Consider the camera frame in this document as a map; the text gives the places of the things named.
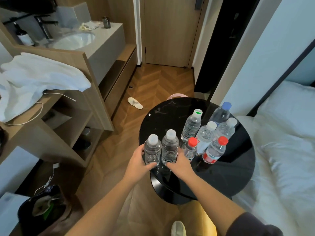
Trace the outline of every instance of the table top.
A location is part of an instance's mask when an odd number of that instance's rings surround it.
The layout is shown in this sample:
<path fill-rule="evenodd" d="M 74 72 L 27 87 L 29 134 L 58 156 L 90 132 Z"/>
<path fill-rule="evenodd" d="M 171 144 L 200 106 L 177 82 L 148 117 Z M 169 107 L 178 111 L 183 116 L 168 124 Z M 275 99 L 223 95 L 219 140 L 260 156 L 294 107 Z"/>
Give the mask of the table top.
<path fill-rule="evenodd" d="M 139 143 L 143 144 L 151 134 L 160 140 L 167 130 L 174 129 L 180 139 L 186 119 L 197 108 L 203 111 L 202 126 L 207 124 L 213 111 L 218 106 L 197 98 L 175 98 L 164 101 L 152 108 L 142 121 L 139 131 Z M 227 197 L 240 192 L 250 181 L 255 168 L 255 153 L 250 137 L 238 123 L 235 134 L 229 139 L 225 154 L 215 163 L 207 164 L 201 157 L 191 162 L 195 173 Z M 184 197 L 196 199 L 189 187 L 175 176 L 166 166 L 160 164 L 151 170 L 160 183 L 169 190 Z"/>

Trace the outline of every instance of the herringbone floor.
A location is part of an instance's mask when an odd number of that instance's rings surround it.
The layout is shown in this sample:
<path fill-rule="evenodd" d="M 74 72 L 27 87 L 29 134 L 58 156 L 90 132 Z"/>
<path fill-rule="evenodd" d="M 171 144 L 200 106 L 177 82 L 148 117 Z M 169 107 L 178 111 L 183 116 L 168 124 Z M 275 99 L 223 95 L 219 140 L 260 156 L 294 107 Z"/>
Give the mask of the herringbone floor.
<path fill-rule="evenodd" d="M 128 161 L 138 144 L 142 120 L 155 105 L 174 93 L 193 97 L 191 69 L 143 64 L 137 68 L 113 119 L 115 130 L 100 142 L 77 190 L 84 207 L 89 210 L 123 177 Z M 142 105 L 139 110 L 127 99 L 134 97 Z M 209 235 L 207 218 L 197 201 L 183 206 L 169 204 L 157 196 L 149 173 L 127 197 L 113 235 L 170 235 L 175 220 L 184 222 L 187 235 Z"/>

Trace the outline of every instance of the faucet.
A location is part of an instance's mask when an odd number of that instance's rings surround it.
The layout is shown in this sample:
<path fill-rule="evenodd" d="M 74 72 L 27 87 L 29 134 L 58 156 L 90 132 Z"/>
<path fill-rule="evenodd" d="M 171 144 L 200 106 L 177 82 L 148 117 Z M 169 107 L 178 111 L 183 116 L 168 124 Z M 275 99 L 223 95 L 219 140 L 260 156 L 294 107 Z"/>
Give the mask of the faucet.
<path fill-rule="evenodd" d="M 34 16 L 34 18 L 36 19 L 36 21 L 38 22 L 41 30 L 43 31 L 46 39 L 52 39 L 53 37 L 51 36 L 50 32 L 48 31 L 47 27 L 45 26 L 46 24 L 54 24 L 54 25 L 58 25 L 58 21 L 44 21 L 42 19 L 42 17 L 49 17 L 49 15 L 38 15 L 38 16 Z"/>

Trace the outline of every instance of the white bottle cap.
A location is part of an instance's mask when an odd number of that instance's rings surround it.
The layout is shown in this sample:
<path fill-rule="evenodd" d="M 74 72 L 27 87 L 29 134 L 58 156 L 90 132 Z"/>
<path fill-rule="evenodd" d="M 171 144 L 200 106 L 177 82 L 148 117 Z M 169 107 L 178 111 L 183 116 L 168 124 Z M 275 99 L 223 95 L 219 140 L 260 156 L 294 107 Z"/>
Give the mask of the white bottle cap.
<path fill-rule="evenodd" d="M 217 127 L 217 125 L 213 121 L 210 121 L 210 122 L 207 123 L 207 129 L 209 131 L 214 131 L 216 129 L 216 127 Z"/>
<path fill-rule="evenodd" d="M 158 137 L 157 137 L 157 135 L 151 134 L 151 135 L 149 136 L 149 138 L 148 138 L 148 143 L 149 143 L 150 145 L 156 145 L 157 142 L 158 142 Z"/>
<path fill-rule="evenodd" d="M 192 115 L 196 118 L 201 118 L 202 111 L 200 109 L 195 109 L 195 111 Z"/>
<path fill-rule="evenodd" d="M 166 132 L 167 139 L 173 140 L 176 138 L 176 131 L 173 129 L 170 129 Z"/>
<path fill-rule="evenodd" d="M 229 127 L 235 127 L 236 124 L 237 124 L 237 120 L 235 118 L 229 118 L 227 121 L 226 121 L 226 124 L 229 126 Z"/>

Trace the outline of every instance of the red bottle cap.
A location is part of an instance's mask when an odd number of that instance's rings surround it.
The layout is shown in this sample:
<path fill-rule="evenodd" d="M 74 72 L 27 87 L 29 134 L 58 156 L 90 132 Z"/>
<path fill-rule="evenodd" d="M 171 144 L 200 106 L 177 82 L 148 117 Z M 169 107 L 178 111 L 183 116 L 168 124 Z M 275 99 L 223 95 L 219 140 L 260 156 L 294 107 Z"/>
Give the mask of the red bottle cap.
<path fill-rule="evenodd" d="M 197 144 L 198 144 L 198 141 L 197 141 L 196 138 L 189 138 L 189 140 L 188 140 L 188 145 L 189 145 L 190 147 L 195 147 L 195 146 L 197 146 Z"/>
<path fill-rule="evenodd" d="M 219 139 L 218 139 L 218 143 L 221 146 L 225 146 L 228 142 L 229 142 L 229 140 L 226 137 L 219 137 Z"/>

